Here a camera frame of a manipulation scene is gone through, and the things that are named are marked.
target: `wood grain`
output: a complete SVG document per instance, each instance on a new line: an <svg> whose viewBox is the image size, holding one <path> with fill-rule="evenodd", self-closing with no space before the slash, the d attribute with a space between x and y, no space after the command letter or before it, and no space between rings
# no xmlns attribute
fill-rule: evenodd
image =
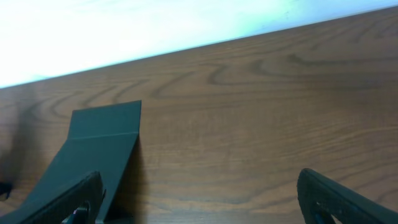
<svg viewBox="0 0 398 224"><path fill-rule="evenodd" d="M385 9L0 90L16 183L0 211L26 198L73 110L133 100L141 147L115 204L139 223L303 223L304 167L398 211L397 21Z"/></svg>

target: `wooden table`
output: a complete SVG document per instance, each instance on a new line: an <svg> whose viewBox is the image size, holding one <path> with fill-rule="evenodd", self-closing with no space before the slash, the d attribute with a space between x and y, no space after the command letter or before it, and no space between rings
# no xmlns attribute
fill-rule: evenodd
<svg viewBox="0 0 398 224"><path fill-rule="evenodd" d="M115 204L139 223L303 223L304 167L398 211L397 20L386 9L2 89L16 189L0 211L27 197L73 110L133 100L141 149Z"/></svg>

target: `brown wooden surface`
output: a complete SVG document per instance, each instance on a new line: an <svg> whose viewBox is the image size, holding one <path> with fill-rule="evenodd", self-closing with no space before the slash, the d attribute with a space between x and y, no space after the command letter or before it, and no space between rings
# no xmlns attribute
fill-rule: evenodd
<svg viewBox="0 0 398 224"><path fill-rule="evenodd" d="M72 110L133 100L141 150L116 204L139 223L303 223L304 167L398 211L397 21L386 9L0 90L16 183L0 212L39 180Z"/></svg>

